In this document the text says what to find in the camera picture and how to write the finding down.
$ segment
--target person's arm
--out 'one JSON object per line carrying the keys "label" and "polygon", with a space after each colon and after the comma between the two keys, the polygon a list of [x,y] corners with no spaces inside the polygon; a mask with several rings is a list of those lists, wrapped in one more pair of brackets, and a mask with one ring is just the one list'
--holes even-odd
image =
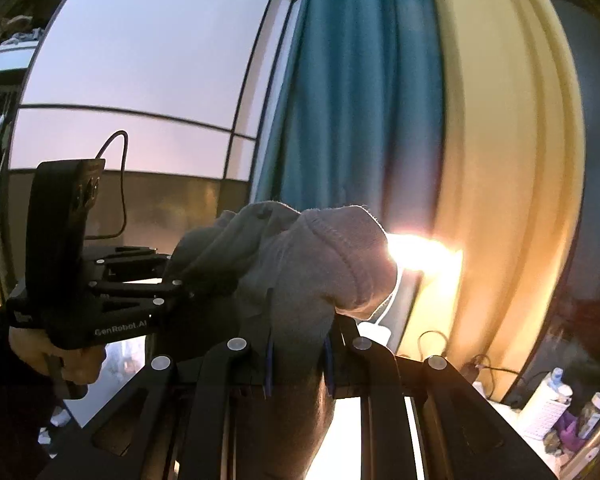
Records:
{"label": "person's arm", "polygon": [[34,479],[49,460],[38,443],[58,400],[44,359],[58,355],[62,375],[75,383],[93,383],[104,360],[103,347],[63,351],[40,330],[9,327],[0,308],[0,480]]}

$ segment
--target yellow curtain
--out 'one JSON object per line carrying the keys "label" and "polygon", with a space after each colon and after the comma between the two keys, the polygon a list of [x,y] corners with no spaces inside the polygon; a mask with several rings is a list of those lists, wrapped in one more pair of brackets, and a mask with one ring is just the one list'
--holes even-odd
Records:
{"label": "yellow curtain", "polygon": [[[520,370],[576,226],[584,125],[573,58],[549,0],[436,0],[446,139],[434,236],[455,261],[425,276],[398,354],[440,330],[460,367]],[[449,286],[455,280],[454,290]],[[420,338],[423,354],[445,343]],[[496,372],[494,399],[515,376]]]}

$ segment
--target black sleeve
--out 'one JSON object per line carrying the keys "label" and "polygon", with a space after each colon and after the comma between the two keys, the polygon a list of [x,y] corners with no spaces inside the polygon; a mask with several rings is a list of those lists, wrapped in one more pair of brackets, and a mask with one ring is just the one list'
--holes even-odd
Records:
{"label": "black sleeve", "polygon": [[9,324],[0,308],[0,480],[34,479],[49,456],[38,443],[56,397],[49,378],[11,351]]}

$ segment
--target human hand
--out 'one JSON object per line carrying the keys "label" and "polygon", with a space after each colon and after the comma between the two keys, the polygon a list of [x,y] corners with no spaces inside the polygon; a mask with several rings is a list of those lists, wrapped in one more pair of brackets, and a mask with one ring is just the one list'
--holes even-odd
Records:
{"label": "human hand", "polygon": [[107,351],[104,345],[77,350],[62,350],[49,341],[44,330],[9,327],[9,346],[17,357],[39,374],[48,376],[45,355],[62,359],[62,378],[75,384],[94,383]]}

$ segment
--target purple object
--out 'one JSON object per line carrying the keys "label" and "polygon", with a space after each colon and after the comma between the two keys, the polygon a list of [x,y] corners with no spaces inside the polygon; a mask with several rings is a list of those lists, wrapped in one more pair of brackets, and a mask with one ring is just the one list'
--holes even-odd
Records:
{"label": "purple object", "polygon": [[564,412],[558,422],[555,423],[555,429],[558,431],[562,446],[573,452],[579,451],[586,442],[586,440],[578,438],[576,433],[577,422],[577,416]]}

